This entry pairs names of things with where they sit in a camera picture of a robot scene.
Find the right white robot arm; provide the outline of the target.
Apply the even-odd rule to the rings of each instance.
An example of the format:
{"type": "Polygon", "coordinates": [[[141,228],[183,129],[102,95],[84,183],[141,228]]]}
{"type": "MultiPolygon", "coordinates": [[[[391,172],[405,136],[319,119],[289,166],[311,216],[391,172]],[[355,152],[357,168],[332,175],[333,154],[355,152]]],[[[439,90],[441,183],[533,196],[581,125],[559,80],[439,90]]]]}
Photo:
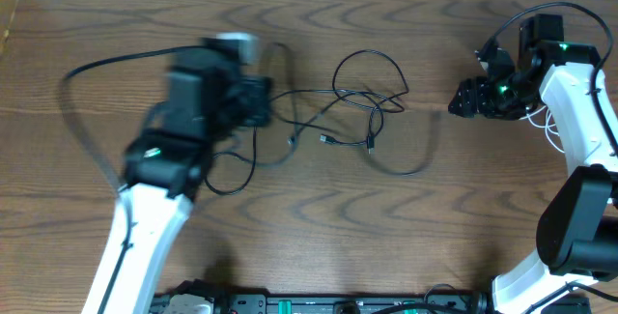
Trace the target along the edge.
{"type": "Polygon", "coordinates": [[[476,56],[485,75],[461,82],[448,110],[515,121],[542,106],[547,134],[559,137],[568,178],[541,215],[535,249],[492,281],[474,312],[540,313],[574,290],[617,277],[617,116],[605,89],[604,63],[590,44],[569,43],[563,18],[542,7],[519,18],[516,60],[490,37],[476,56]]]}

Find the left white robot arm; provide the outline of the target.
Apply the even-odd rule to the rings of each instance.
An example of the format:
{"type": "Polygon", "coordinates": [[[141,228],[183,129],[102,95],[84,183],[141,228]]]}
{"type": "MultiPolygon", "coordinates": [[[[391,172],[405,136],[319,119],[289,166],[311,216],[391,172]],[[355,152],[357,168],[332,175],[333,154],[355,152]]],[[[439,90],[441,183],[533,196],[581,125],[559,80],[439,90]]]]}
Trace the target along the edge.
{"type": "Polygon", "coordinates": [[[267,122],[270,81],[242,72],[252,58],[238,48],[177,53],[167,74],[168,97],[151,110],[161,115],[160,126],[144,128],[126,149],[125,183],[84,312],[149,310],[215,143],[235,128],[267,122]]]}

